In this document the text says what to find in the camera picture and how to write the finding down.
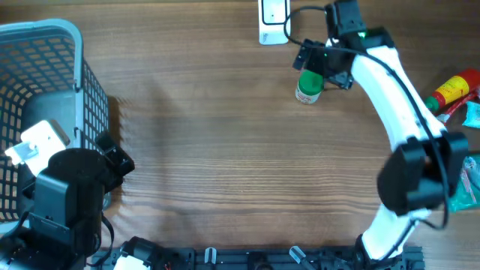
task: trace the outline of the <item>wooden surface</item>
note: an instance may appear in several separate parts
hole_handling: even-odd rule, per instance
[[[480,3],[360,3],[369,26],[391,32],[422,96],[480,68]],[[136,162],[106,213],[115,245],[351,245],[370,225],[390,152],[379,117],[358,86],[301,105],[298,47],[259,45],[255,1],[0,8],[0,23],[50,17],[81,29],[113,131]],[[321,13],[293,25],[298,37],[326,38]],[[467,133],[478,149],[478,131]],[[455,214],[445,232],[420,226],[409,243],[424,247],[428,269],[477,269],[479,223],[477,211]]]

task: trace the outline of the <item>gray basket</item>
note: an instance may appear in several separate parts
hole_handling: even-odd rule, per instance
[[[0,25],[0,112],[0,222],[8,222],[31,203],[22,189],[33,175],[4,154],[21,132],[55,119],[68,148],[98,150],[94,138],[109,130],[107,96],[83,59],[75,25],[63,19]]]

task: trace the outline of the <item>green bottle cap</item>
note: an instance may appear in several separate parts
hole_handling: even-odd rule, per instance
[[[298,88],[306,95],[316,95],[323,90],[323,76],[309,70],[301,72]]]
[[[425,100],[425,106],[432,112],[435,113],[439,108],[440,104],[435,97],[427,97]]]

